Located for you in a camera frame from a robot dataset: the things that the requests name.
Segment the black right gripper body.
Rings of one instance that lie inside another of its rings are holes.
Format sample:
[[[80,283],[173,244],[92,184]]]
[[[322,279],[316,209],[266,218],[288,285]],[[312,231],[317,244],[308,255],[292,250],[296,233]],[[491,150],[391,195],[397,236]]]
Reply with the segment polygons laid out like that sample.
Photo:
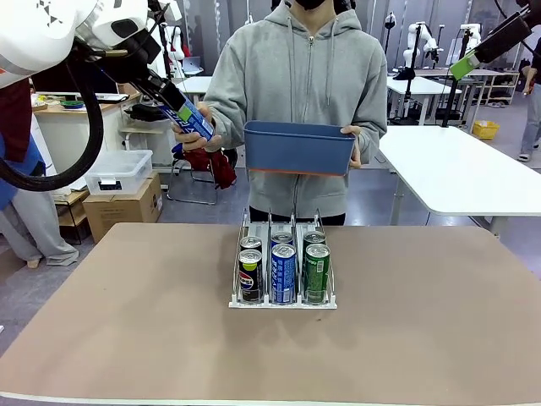
[[[505,19],[498,27],[496,41],[504,47],[513,47],[530,36],[532,34],[532,29],[528,25],[530,13],[531,9],[525,8]]]

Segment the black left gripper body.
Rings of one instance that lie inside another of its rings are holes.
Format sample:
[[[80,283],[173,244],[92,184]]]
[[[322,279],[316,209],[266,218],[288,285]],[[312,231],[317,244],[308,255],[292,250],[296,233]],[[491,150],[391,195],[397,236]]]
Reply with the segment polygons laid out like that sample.
[[[169,80],[149,68],[149,64],[161,54],[161,47],[152,36],[131,36],[121,42],[115,51],[126,51],[127,54],[99,60],[99,67],[112,80],[119,84],[131,84],[138,91],[169,89]]]

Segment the person's right hand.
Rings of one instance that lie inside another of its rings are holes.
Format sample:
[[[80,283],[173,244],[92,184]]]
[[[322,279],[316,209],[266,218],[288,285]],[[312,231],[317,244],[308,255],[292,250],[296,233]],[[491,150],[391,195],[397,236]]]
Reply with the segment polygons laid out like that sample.
[[[204,116],[205,120],[212,126],[213,129],[216,129],[215,121],[212,116],[212,113],[203,101],[200,101],[197,104],[199,112]],[[194,151],[198,149],[204,149],[206,151],[217,151],[221,146],[221,136],[215,132],[214,135],[207,140],[204,136],[201,136],[199,133],[185,133],[177,124],[172,125],[172,130],[175,135],[177,143],[183,145],[183,151]]]

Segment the person's left hand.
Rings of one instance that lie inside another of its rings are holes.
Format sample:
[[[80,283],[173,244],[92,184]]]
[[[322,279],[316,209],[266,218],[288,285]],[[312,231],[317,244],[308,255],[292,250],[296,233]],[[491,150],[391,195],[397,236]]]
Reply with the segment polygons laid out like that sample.
[[[361,129],[358,126],[348,125],[341,128],[343,134],[351,135],[355,138],[354,147],[352,149],[352,155],[349,162],[350,169],[359,169],[362,166],[361,162],[361,145],[360,141],[362,139]]]

